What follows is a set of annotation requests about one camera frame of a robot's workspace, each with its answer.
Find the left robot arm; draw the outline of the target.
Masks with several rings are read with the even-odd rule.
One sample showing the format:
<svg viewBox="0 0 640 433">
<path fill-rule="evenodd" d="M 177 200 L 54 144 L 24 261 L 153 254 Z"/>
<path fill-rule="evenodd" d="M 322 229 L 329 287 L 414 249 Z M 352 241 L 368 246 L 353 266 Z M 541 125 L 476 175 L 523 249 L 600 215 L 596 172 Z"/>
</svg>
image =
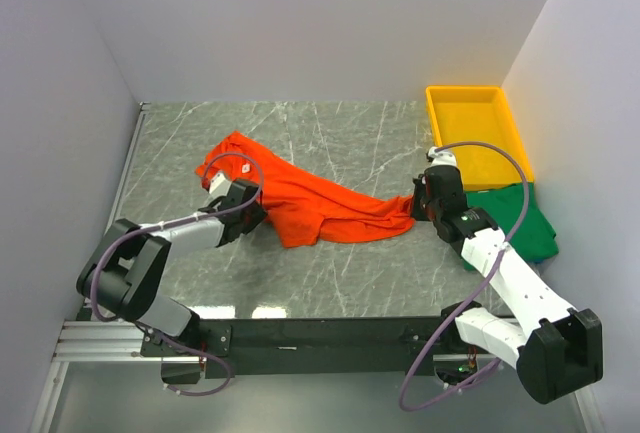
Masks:
<svg viewBox="0 0 640 433">
<path fill-rule="evenodd" d="M 115 318 L 139 323 L 176 354 L 206 342 L 197 313 L 158 293 L 170 261 L 225 246 L 254 230 L 265 218 L 261 188 L 246 179 L 219 173 L 210 185 L 211 201 L 194 214 L 165 224 L 115 221 L 104 234 L 76 281 L 76 290 Z"/>
</svg>

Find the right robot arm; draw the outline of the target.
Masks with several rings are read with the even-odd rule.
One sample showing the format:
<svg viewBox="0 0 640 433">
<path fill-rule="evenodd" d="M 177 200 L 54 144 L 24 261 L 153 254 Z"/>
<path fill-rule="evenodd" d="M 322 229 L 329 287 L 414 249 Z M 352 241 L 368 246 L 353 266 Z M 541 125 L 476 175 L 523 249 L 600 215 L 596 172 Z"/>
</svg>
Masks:
<svg viewBox="0 0 640 433">
<path fill-rule="evenodd" d="M 468 206 L 457 167 L 434 164 L 416 186 L 425 191 L 417 202 L 439 238 L 483 276 L 516 319 L 501 320 L 467 299 L 445 317 L 416 359 L 423 360 L 438 339 L 452 352 L 478 346 L 514 368 L 540 404 L 600 381 L 604 363 L 598 316 L 556 294 L 497 223 L 483 209 Z"/>
</svg>

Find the orange t shirt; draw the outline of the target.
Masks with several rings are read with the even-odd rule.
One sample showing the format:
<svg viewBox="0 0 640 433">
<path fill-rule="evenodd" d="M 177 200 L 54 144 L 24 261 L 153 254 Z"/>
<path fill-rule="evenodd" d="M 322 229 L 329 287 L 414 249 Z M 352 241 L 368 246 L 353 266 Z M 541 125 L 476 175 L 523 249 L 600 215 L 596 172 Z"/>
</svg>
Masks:
<svg viewBox="0 0 640 433">
<path fill-rule="evenodd" d="M 313 246 L 318 241 L 368 243 L 396 237 L 415 224 L 412 198 L 381 200 L 315 176 L 235 131 L 196 167 L 207 189 L 213 176 L 264 181 L 262 205 L 282 245 Z"/>
</svg>

